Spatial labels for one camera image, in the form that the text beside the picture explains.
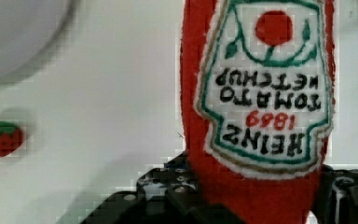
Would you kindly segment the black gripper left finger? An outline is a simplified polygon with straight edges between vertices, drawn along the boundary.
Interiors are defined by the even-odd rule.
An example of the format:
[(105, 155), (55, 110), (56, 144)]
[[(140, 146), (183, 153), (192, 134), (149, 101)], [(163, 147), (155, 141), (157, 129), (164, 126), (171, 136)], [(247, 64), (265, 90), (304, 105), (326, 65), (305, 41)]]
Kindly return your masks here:
[(245, 224), (221, 203), (200, 194), (198, 177), (182, 153), (136, 182), (136, 190), (105, 199), (80, 224)]

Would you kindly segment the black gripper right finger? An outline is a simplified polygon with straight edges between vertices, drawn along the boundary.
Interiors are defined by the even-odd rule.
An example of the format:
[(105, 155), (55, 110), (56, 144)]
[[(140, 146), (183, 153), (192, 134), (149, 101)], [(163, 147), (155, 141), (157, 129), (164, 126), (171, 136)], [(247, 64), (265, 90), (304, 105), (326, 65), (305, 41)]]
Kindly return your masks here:
[(318, 224), (358, 224), (358, 169), (323, 166), (311, 212)]

